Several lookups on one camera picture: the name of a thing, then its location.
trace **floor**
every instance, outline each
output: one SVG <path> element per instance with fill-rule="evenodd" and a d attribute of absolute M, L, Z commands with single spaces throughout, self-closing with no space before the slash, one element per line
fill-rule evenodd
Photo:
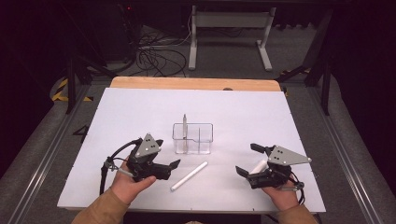
<path fill-rule="evenodd" d="M 244 30 L 237 37 L 228 37 L 215 31 L 201 32 L 196 69 L 185 69 L 185 74 L 180 72 L 177 76 L 274 79 L 283 70 L 302 63 L 315 29 L 288 27 L 281 31 L 273 28 L 267 43 L 274 67 L 272 72 L 264 71 L 255 47 L 261 33 L 261 30 Z M 161 49 L 176 50 L 189 57 L 188 42 Z M 180 64 L 184 62 L 182 56 L 172 51 L 161 54 Z M 168 63 L 162 71 L 171 74 L 178 69 L 175 63 Z M 138 71 L 134 64 L 119 75 L 129 76 Z M 134 76 L 158 75 L 158 71 L 150 70 Z M 65 114 L 67 102 L 55 102 L 0 180 L 0 223 L 70 223 L 76 215 L 77 211 L 57 208 L 56 204 L 81 147 L 81 136 L 74 132 L 90 125 L 102 93 L 111 81 L 109 77 L 92 77 L 90 86 L 78 87 L 81 101 L 69 115 Z M 304 77 L 293 77 L 281 86 L 287 88 L 294 121 L 305 151 L 313 159 L 311 166 L 318 176 L 327 209 L 320 214 L 321 221 L 396 223 L 395 197 L 350 119 L 336 80 L 332 79 L 330 116 L 325 116 L 318 106 L 320 82 L 314 88 L 307 88 Z M 54 83 L 54 89 L 58 86 L 59 82 Z M 85 96 L 93 100 L 82 101 Z M 262 223 L 272 222 L 262 218 Z"/>

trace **clear plastic container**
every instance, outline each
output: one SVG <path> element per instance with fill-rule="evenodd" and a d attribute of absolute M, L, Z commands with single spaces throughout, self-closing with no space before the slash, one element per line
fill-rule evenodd
<path fill-rule="evenodd" d="M 183 123 L 173 127 L 172 138 L 177 154 L 209 154 L 213 142 L 213 124 L 187 123 L 184 136 Z"/>

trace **gray carpet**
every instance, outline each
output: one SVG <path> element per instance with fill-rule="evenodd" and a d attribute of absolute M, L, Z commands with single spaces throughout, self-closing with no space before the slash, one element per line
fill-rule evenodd
<path fill-rule="evenodd" d="M 226 37 L 214 32 L 201 33 L 198 39 L 198 56 L 195 71 L 185 70 L 187 77 L 225 77 L 273 79 L 283 70 L 290 70 L 304 59 L 315 30 L 312 28 L 287 28 L 279 31 L 273 28 L 267 43 L 267 51 L 274 67 L 273 72 L 265 72 L 260 54 L 255 47 L 255 40 L 261 31 L 244 31 L 237 38 Z M 189 44 L 172 47 L 189 57 Z M 163 71 L 175 71 L 174 65 L 168 65 Z M 121 73 L 127 76 L 138 71 L 134 65 Z M 320 214 L 323 223 L 365 223 L 357 196 L 350 187 L 350 179 L 334 152 L 332 139 L 317 110 L 316 101 L 312 99 L 311 90 L 319 91 L 320 86 L 308 89 L 301 80 L 304 75 L 292 78 L 282 84 L 288 88 L 287 97 L 291 113 L 302 138 L 307 154 L 313 159 L 313 171 L 318 175 L 318 186 L 327 212 Z M 57 208 L 59 196 L 63 190 L 67 175 L 72 168 L 81 146 L 81 136 L 73 132 L 92 121 L 95 109 L 105 87 L 110 83 L 108 77 L 94 77 L 87 96 L 93 96 L 92 102 L 83 102 L 70 126 L 65 131 L 64 139 L 59 145 L 58 153 L 45 174 L 44 181 L 34 195 L 32 204 L 26 209 L 26 216 L 21 223 L 70 223 L 77 212 Z M 67 102 L 56 102 L 54 107 L 37 127 L 21 153 L 0 180 L 0 223 L 7 223 L 26 190 L 36 167 L 45 156 L 51 141 L 64 120 Z M 343 104 L 336 81 L 332 80 L 330 98 L 330 119 L 346 147 L 354 167 L 361 176 L 376 211 L 384 223 L 396 223 L 396 202 L 382 175 L 375 167 L 367 148 L 361 141 L 345 105 Z"/>

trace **forearm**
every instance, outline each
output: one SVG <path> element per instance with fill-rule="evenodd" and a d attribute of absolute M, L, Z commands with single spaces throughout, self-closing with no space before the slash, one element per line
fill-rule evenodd
<path fill-rule="evenodd" d="M 277 218 L 281 224 L 316 224 L 312 214 L 305 205 L 294 206 L 288 210 L 277 213 Z"/>
<path fill-rule="evenodd" d="M 128 209 L 111 189 L 97 198 L 89 207 L 77 214 L 73 224 L 118 224 Z"/>

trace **hand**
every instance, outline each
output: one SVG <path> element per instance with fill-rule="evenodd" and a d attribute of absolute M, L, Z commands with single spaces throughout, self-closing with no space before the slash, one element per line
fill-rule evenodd
<path fill-rule="evenodd" d="M 126 161 L 122 163 L 121 168 L 125 171 L 129 171 L 126 166 Z M 117 172 L 114 177 L 113 184 L 111 185 L 111 189 L 121 201 L 126 204 L 130 204 L 136 198 L 138 193 L 150 187 L 155 180 L 155 176 L 149 176 L 136 183 L 128 175 Z"/>
<path fill-rule="evenodd" d="M 293 188 L 294 184 L 288 180 L 284 187 Z M 299 205 L 297 194 L 294 190 L 281 190 L 272 187 L 262 188 L 262 190 L 271 197 L 279 211 L 285 211 Z"/>

